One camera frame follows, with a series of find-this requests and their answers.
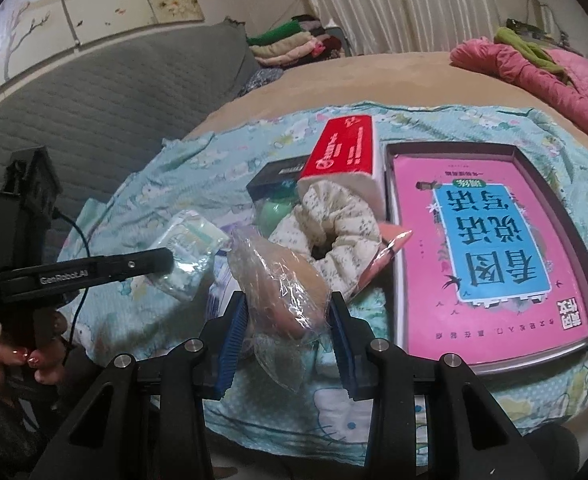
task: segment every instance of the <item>silver screw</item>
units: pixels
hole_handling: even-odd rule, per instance
[[[458,368],[462,364],[462,359],[458,354],[445,354],[443,361],[447,366],[451,366],[452,368]]]
[[[376,352],[384,352],[389,348],[389,341],[387,339],[383,339],[381,337],[377,337],[376,339],[372,339],[372,342],[369,344],[372,347],[372,350]]]
[[[187,352],[198,352],[201,348],[203,348],[203,341],[198,338],[187,339],[185,342]]]
[[[127,354],[121,354],[114,357],[114,366],[117,368],[127,368],[130,366],[132,358]]]

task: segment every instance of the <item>white curtain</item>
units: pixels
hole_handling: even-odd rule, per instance
[[[450,50],[461,41],[493,37],[496,0],[309,0],[326,23],[333,18],[356,54]]]

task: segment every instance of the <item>light blue blanket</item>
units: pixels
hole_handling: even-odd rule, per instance
[[[473,140],[517,145],[567,206],[588,247],[588,151],[534,109],[444,106],[384,107],[361,103],[260,120],[230,132],[166,142],[147,167],[132,174],[109,203],[90,200],[79,224],[92,254],[147,249],[178,211],[198,210],[219,226],[246,223],[251,200],[245,186],[260,168],[311,152],[328,119],[371,114],[383,142]],[[84,256],[74,232],[60,260]],[[78,300],[63,309],[71,317]],[[352,305],[376,335],[388,334],[385,297],[370,287]],[[101,365],[119,352],[138,359],[164,354],[199,334],[205,298],[181,304],[144,280],[91,288],[79,316],[80,339]],[[352,402],[327,373],[333,354],[320,352],[298,394],[280,388],[254,360],[239,366],[221,402],[205,404],[207,425],[238,443],[277,454],[330,458],[361,464],[365,456],[371,402]],[[522,431],[562,419],[588,404],[588,351],[487,385]],[[426,463],[424,406],[417,402],[417,453]]]

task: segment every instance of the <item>gray quilted headboard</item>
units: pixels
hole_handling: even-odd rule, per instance
[[[245,27],[229,20],[79,56],[0,103],[0,186],[13,150],[45,145],[63,186],[56,205],[76,218],[88,198],[109,200],[164,137],[186,136],[234,99],[257,68]],[[68,231],[55,222],[45,261],[55,260]]]

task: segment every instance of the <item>green folded cloth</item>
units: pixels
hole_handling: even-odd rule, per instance
[[[536,65],[538,68],[547,70],[554,75],[557,75],[563,83],[568,83],[569,76],[565,69],[554,63],[552,57],[547,54],[539,44],[527,42],[517,35],[513,30],[507,27],[501,27],[496,32],[494,43],[502,43],[511,45],[529,62]]]
[[[284,40],[302,30],[303,29],[300,28],[300,23],[291,20],[290,22],[283,23],[272,30],[264,32],[255,38],[247,38],[247,43],[249,45],[266,46]]]

